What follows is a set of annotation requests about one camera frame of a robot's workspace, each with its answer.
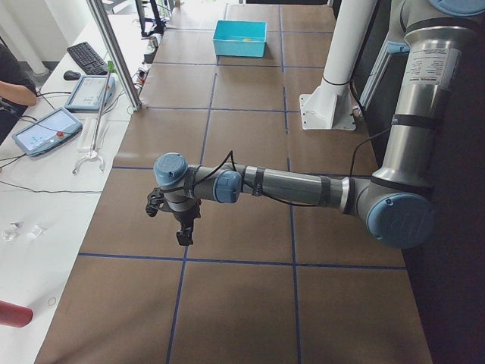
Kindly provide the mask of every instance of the person's arm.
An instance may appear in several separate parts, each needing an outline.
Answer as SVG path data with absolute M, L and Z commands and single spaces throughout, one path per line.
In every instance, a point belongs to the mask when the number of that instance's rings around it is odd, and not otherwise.
M 0 97 L 25 106 L 34 106 L 37 103 L 36 94 L 25 86 L 3 81 L 0 81 Z

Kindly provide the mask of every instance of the black shirt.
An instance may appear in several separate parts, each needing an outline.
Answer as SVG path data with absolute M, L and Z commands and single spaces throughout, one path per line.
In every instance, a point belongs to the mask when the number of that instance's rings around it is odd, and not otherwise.
M 0 81 L 22 85 L 36 93 L 36 85 L 20 69 L 15 56 L 3 44 L 0 44 Z M 0 97 L 0 143 L 10 133 L 10 130 L 26 108 L 26 106 L 15 104 Z

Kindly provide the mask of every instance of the computer mouse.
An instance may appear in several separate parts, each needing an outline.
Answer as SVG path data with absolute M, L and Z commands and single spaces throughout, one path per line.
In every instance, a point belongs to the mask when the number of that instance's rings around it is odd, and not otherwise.
M 66 81 L 79 80 L 80 77 L 81 77 L 81 74 L 79 72 L 75 72 L 71 70 L 64 72 L 64 79 Z

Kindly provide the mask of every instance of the red cylinder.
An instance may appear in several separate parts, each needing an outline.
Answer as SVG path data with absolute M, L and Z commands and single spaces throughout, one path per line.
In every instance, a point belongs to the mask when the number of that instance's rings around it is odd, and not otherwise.
M 32 317 L 31 309 L 0 301 L 0 325 L 22 328 L 32 321 Z

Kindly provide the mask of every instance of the blue joint cap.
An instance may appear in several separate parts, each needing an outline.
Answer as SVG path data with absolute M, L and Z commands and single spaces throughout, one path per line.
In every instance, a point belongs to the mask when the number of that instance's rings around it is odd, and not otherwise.
M 485 0 L 429 0 L 432 6 L 453 17 L 474 17 L 485 12 Z
M 153 172 L 159 186 L 171 186 L 178 182 L 188 168 L 187 161 L 178 153 L 167 153 L 157 158 Z
M 412 248 L 431 235 L 433 206 L 423 196 L 395 193 L 371 207 L 366 223 L 371 234 L 387 246 Z
M 409 45 L 401 42 L 387 41 L 387 53 L 390 55 L 396 55 L 399 53 L 409 53 Z
M 235 203 L 241 191 L 241 175 L 235 171 L 224 171 L 214 182 L 214 198 L 220 203 Z

